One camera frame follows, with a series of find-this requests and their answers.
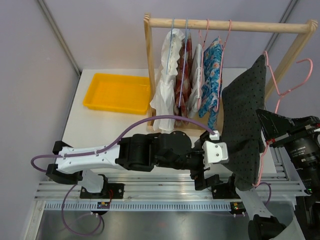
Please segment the grey polka dot skirt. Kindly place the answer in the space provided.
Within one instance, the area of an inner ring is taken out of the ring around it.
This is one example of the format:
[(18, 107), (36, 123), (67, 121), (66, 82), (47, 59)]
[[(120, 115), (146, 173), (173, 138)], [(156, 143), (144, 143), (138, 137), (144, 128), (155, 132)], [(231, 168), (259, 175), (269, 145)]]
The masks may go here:
[(264, 108), (266, 66), (260, 55), (247, 69), (222, 90), (223, 129), (221, 139), (227, 145), (228, 163), (234, 185), (241, 191), (253, 188), (259, 178), (260, 154), (265, 145), (256, 111)]

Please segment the blue floral skirt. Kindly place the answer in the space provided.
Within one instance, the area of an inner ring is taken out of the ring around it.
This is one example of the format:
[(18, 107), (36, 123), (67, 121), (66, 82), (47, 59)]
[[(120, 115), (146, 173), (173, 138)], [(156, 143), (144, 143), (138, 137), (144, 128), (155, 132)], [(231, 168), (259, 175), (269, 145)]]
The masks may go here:
[(203, 54), (204, 83), (201, 87), (201, 105), (198, 110), (200, 118), (208, 114), (207, 125), (211, 130), (216, 129), (219, 113), (218, 101), (221, 93), (221, 65), (223, 44), (217, 37), (208, 46)]

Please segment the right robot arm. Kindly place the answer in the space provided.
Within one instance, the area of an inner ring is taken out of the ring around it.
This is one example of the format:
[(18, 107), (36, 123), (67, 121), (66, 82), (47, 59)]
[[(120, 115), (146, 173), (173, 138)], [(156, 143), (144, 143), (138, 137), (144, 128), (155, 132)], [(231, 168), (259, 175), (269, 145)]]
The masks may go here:
[(259, 199), (254, 190), (245, 191), (240, 181), (227, 185), (232, 198), (241, 197), (250, 218), (251, 240), (318, 240), (320, 238), (320, 119), (316, 116), (288, 118), (257, 109), (258, 126), (273, 148), (285, 148), (305, 187), (306, 196), (296, 197), (294, 217), (285, 226)]

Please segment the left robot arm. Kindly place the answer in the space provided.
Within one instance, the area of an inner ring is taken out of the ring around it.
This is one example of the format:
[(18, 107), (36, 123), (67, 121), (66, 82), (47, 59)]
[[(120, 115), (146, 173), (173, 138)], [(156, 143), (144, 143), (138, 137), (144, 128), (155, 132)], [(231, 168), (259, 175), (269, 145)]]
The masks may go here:
[(229, 160), (227, 145), (220, 134), (205, 131), (192, 143), (186, 133), (134, 134), (123, 137), (111, 148), (73, 148), (62, 141), (54, 145), (56, 162), (49, 164), (46, 176), (58, 184), (79, 185), (81, 199), (122, 199), (123, 183), (110, 183), (94, 169), (151, 172), (154, 167), (189, 170), (195, 190), (209, 186), (204, 172), (214, 164)]

